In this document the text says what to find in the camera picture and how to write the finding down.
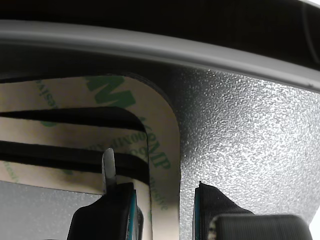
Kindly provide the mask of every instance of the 3m logo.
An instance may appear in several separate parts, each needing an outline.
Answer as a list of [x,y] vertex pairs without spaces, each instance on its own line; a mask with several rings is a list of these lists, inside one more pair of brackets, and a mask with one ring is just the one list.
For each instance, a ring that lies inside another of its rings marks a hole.
[[127,108],[136,103],[131,91],[113,92],[125,82],[122,76],[87,76],[86,86],[91,91],[97,91],[94,96],[97,104],[109,103],[109,107]]

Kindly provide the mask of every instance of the curved gray rim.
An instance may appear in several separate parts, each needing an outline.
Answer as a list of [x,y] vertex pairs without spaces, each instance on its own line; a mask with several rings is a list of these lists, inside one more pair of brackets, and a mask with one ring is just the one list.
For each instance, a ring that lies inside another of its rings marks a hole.
[[320,72],[317,70],[226,47],[149,33],[75,24],[0,20],[0,43],[216,68],[320,92]]

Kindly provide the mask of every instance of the gray plastic surface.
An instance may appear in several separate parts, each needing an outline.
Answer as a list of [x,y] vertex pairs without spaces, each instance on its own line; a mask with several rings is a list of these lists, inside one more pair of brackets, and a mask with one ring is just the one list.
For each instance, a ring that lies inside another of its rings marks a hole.
[[2,81],[122,74],[163,95],[180,127],[182,240],[191,239],[199,181],[257,214],[298,214],[309,223],[318,209],[320,95],[274,83],[319,91],[318,71],[198,42],[89,26],[2,22],[0,43]]
[[0,239],[65,240],[75,211],[99,198],[0,181]]

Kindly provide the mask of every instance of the adhesive tape liner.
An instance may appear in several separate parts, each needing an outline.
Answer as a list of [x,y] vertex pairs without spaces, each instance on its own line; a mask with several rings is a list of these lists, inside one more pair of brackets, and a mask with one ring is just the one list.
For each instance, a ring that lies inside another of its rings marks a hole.
[[[176,117],[153,88],[117,76],[87,76],[0,84],[0,113],[118,107],[131,112],[145,131],[0,117],[0,141],[103,151],[139,157],[149,165],[149,185],[133,182],[144,217],[143,240],[179,239],[180,139]],[[100,173],[0,161],[0,180],[37,187],[102,194]]]

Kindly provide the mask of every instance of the silver textured panel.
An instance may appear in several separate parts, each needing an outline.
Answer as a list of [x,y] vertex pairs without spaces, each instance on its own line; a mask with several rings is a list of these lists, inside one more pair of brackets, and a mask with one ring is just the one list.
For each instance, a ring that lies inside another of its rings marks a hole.
[[180,239],[192,239],[199,181],[256,214],[310,223],[320,202],[320,94],[220,71],[177,70],[174,78]]
[[0,181],[0,239],[65,240],[75,211],[98,198]]

